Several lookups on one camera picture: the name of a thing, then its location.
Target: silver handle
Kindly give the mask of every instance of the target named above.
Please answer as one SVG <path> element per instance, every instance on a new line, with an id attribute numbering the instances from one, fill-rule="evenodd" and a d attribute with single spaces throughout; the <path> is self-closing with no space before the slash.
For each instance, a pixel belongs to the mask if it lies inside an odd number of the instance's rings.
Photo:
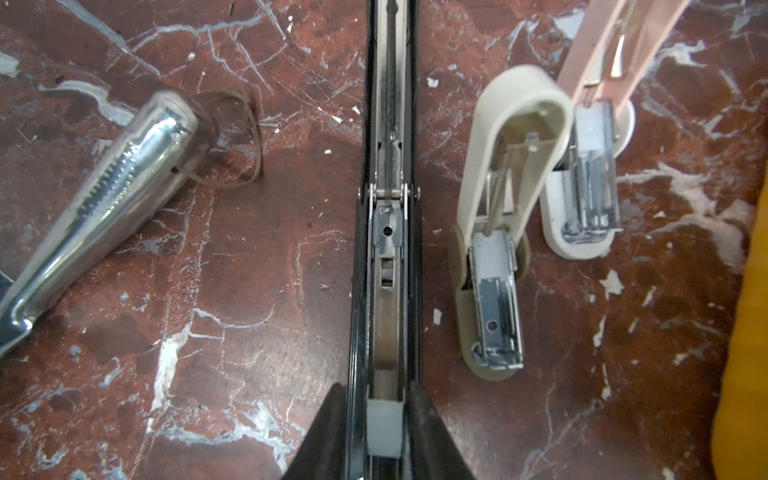
<path id="1" fill-rule="evenodd" d="M 0 302 L 0 357 L 69 286 L 128 238 L 187 179 L 217 139 L 210 115 L 176 91 L 159 91 L 104 152 Z"/>

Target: brown marble countertop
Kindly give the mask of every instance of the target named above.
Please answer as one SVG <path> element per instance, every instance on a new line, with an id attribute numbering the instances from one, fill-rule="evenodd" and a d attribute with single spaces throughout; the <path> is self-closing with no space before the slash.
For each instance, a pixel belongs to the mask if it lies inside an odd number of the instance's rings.
<path id="1" fill-rule="evenodd" d="M 556 75 L 583 8 L 422 1 L 425 387 L 478 478 L 713 478 L 766 165 L 764 2 L 694 0 L 659 52 L 609 255 L 556 257 L 534 212 L 525 368 L 488 383 L 458 354 L 446 240 L 476 98 L 513 65 Z M 265 164 L 239 190 L 187 185 L 0 362 L 0 477 L 279 478 L 346 381 L 365 18 L 347 0 L 0 1 L 0 270 L 158 88 L 249 84 Z M 225 157 L 248 163 L 234 130 Z"/>

